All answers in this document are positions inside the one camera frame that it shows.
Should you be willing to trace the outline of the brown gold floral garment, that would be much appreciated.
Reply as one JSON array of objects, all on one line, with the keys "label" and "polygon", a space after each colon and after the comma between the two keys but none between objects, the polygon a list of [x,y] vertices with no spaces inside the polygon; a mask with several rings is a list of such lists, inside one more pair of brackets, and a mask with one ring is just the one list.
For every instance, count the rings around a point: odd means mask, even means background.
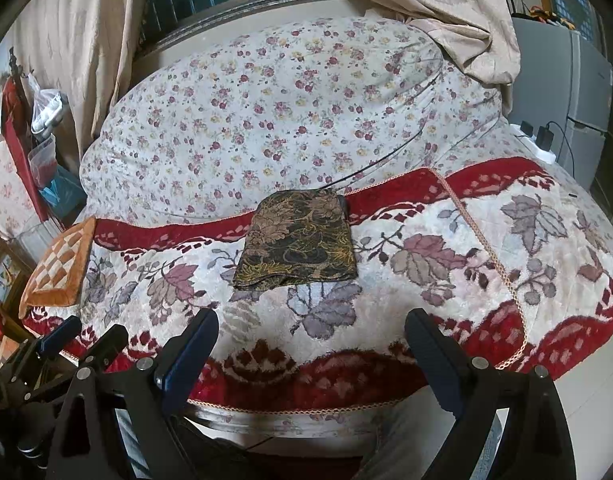
[{"label": "brown gold floral garment", "polygon": [[287,190],[267,196],[254,211],[233,286],[266,292],[356,277],[345,198],[330,190]]}]

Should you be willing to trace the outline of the orange checkered cushion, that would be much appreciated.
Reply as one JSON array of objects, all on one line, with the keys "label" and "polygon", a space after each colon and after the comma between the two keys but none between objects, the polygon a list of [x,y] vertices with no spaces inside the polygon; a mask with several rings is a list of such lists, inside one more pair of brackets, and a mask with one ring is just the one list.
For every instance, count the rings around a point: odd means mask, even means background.
[{"label": "orange checkered cushion", "polygon": [[87,218],[57,236],[38,263],[20,299],[23,320],[34,307],[71,307],[79,298],[87,270],[96,219]]}]

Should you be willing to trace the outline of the blue box on floor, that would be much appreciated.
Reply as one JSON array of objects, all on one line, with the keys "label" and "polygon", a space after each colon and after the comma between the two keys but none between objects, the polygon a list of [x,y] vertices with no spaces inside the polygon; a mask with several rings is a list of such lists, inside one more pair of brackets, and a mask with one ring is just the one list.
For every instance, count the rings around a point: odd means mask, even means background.
[{"label": "blue box on floor", "polygon": [[61,221],[86,203],[86,193],[80,180],[60,165],[49,184],[40,189],[40,193],[52,213]]}]

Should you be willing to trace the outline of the red white plush blanket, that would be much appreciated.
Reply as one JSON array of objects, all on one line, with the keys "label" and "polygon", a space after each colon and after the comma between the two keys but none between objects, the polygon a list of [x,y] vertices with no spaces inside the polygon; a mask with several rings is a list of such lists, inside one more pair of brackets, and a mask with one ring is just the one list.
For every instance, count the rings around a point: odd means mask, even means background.
[{"label": "red white plush blanket", "polygon": [[49,333],[71,315],[79,358],[114,324],[116,370],[159,352],[201,309],[218,341],[192,401],[239,412],[317,412],[387,403],[425,383],[404,324],[430,315],[469,354],[561,376],[613,335],[613,243],[579,194],[530,159],[491,159],[439,177],[417,169],[345,196],[357,277],[237,290],[254,212],[196,226],[98,220],[79,298],[34,307]]}]

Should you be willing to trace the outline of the white plastic bag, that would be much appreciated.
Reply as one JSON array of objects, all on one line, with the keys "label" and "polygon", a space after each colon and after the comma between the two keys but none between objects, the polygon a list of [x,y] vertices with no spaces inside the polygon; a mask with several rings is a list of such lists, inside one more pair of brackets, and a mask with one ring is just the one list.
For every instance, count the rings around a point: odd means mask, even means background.
[{"label": "white plastic bag", "polygon": [[67,96],[57,89],[44,89],[32,73],[28,84],[33,93],[31,132],[38,142],[46,140],[69,111]]}]

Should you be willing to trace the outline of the white floral quilt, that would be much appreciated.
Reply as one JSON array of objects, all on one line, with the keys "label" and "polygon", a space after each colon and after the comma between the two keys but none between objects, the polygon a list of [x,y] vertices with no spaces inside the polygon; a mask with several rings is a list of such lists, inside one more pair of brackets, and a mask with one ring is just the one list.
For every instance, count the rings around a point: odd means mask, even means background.
[{"label": "white floral quilt", "polygon": [[139,82],[85,153],[86,216],[152,228],[244,214],[282,190],[349,193],[524,148],[500,88],[385,18],[268,27]]}]

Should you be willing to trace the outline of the black charger plug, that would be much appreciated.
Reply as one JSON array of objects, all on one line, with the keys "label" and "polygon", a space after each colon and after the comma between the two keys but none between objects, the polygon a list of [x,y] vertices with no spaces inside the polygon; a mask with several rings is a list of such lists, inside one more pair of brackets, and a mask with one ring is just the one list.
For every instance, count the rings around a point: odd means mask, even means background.
[{"label": "black charger plug", "polygon": [[540,126],[535,136],[535,144],[540,150],[549,152],[553,145],[553,132],[546,126]]}]

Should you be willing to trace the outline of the beige curtain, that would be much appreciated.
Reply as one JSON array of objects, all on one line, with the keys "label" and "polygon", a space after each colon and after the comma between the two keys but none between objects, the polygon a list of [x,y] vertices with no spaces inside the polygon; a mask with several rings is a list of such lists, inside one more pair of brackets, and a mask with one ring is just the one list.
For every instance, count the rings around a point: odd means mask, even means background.
[{"label": "beige curtain", "polygon": [[[73,122],[59,146],[69,167],[82,159],[109,108],[128,91],[139,28],[149,2],[31,0],[9,31],[24,66],[69,99]],[[520,53],[506,0],[370,0],[412,18],[466,73],[510,84]]]}]

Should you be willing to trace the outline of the white refrigerator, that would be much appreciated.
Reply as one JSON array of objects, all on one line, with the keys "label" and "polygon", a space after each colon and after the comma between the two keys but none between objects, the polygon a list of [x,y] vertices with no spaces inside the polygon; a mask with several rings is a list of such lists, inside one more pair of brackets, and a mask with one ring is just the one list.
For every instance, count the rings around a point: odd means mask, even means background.
[{"label": "white refrigerator", "polygon": [[608,132],[613,71],[576,30],[514,18],[521,70],[509,120],[553,133],[556,162],[590,188]]}]

